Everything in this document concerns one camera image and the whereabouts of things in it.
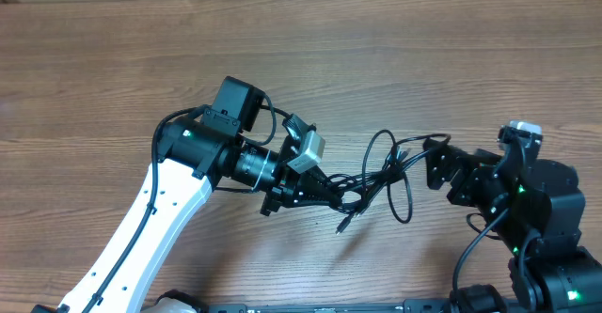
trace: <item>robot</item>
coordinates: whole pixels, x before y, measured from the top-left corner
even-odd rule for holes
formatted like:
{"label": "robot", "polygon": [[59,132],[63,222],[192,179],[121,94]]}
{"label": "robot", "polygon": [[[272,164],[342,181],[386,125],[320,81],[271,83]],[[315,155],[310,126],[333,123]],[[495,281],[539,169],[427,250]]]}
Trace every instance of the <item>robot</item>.
{"label": "robot", "polygon": [[[252,130],[261,109],[271,113],[273,125],[269,137],[257,142],[243,132]],[[288,135],[274,152],[264,146],[274,137],[277,114],[284,117]],[[390,137],[391,149],[381,170],[368,172],[368,155],[380,135]],[[423,151],[408,157],[402,145],[419,140]],[[382,130],[368,146],[361,174],[327,176],[318,166],[325,140],[315,124],[277,109],[260,89],[227,77],[212,105],[175,112],[159,123],[147,177],[98,260],[57,309],[37,305],[32,313],[602,312],[602,266],[578,246],[585,208],[578,174],[559,162],[537,159],[541,128],[517,120],[502,126],[498,142],[503,155],[481,149],[468,154],[450,141],[444,133],[396,140],[392,132]],[[373,305],[206,306],[172,290],[155,306],[142,308],[173,243],[212,192],[265,193],[261,214],[266,216],[281,207],[328,206],[344,215],[336,230],[340,234],[387,189],[393,215],[407,224],[413,204],[405,172],[420,159],[426,161],[429,188],[438,190],[449,182],[452,205],[479,211],[467,217],[479,234],[458,260],[449,298]],[[219,187],[222,178],[250,188]],[[405,218],[395,211],[390,192],[391,184],[401,180],[408,201]],[[359,200],[345,202],[349,192]],[[471,224],[475,214],[483,217],[485,229]],[[458,289],[462,265],[484,237],[501,240],[514,254],[508,268],[516,300],[502,298],[491,285]]]}

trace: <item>green light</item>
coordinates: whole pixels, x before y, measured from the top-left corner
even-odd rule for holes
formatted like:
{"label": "green light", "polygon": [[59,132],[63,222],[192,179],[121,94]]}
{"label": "green light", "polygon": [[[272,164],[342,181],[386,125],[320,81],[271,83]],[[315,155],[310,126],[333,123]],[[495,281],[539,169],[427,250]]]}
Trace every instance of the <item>green light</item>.
{"label": "green light", "polygon": [[566,294],[568,295],[568,300],[579,299],[579,292],[577,292],[576,290],[569,290],[568,292],[566,292]]}

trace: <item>tabletop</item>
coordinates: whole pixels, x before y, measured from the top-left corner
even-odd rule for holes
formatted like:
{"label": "tabletop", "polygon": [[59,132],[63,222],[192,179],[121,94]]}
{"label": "tabletop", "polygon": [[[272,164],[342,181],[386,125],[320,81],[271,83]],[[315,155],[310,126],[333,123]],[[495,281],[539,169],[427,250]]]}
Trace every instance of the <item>tabletop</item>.
{"label": "tabletop", "polygon": [[[574,166],[581,243],[602,258],[602,0],[157,0],[0,5],[0,311],[57,305],[140,188],[168,113],[211,103],[225,76],[317,124],[326,173],[356,174],[374,133],[449,133],[499,152],[509,119],[541,124],[540,157]],[[261,113],[251,136],[269,134]],[[280,127],[270,148],[277,149]],[[414,152],[420,144],[410,145]],[[378,140],[370,168],[388,142]],[[409,172],[414,217],[380,195],[339,236],[328,208],[259,214],[214,193],[182,232],[148,303],[376,303],[447,297],[474,238],[471,209]],[[226,185],[233,182],[223,181]],[[404,215],[402,185],[394,186]],[[460,286],[512,295],[502,243],[482,241]]]}

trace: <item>wooden table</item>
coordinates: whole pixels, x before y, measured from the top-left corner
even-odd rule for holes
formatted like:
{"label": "wooden table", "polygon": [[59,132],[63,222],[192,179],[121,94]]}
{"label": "wooden table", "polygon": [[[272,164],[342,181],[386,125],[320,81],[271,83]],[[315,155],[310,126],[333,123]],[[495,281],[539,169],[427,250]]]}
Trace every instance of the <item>wooden table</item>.
{"label": "wooden table", "polygon": [[[0,310],[56,305],[128,211],[169,112],[233,75],[316,122],[327,173],[360,171],[371,136],[445,132],[497,151],[509,119],[542,124],[541,157],[574,165],[582,243],[602,258],[602,0],[172,0],[0,6]],[[255,138],[270,127],[261,114]],[[284,136],[281,128],[272,149]],[[387,142],[377,142],[371,166]],[[418,152],[420,146],[414,147]],[[410,173],[414,219],[380,195],[344,234],[330,209],[259,215],[261,195],[215,193],[149,300],[392,302],[447,296],[473,239],[445,190]],[[395,187],[404,212],[404,191]],[[511,295],[510,252],[481,242],[461,286]]]}

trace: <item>table surface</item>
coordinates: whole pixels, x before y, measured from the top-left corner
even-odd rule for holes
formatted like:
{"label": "table surface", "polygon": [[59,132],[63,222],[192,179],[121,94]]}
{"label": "table surface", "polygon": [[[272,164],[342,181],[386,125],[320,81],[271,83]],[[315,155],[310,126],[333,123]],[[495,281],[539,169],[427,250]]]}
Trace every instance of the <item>table surface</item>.
{"label": "table surface", "polygon": [[[602,0],[8,5],[0,21],[0,311],[59,303],[135,199],[156,123],[212,102],[226,75],[316,122],[326,173],[359,172],[381,129],[450,133],[468,151],[497,151],[499,125],[537,122],[540,156],[578,170],[588,201],[581,242],[602,258]],[[269,128],[262,113],[252,137]],[[370,167],[387,149],[377,142]],[[423,163],[409,177],[409,225],[380,195],[340,236],[342,216],[330,209],[268,218],[261,195],[215,193],[148,298],[174,288],[253,305],[447,296],[475,236],[472,210],[428,190]],[[394,194],[405,213],[401,185]],[[510,257],[502,243],[481,242],[460,285],[511,295]]]}

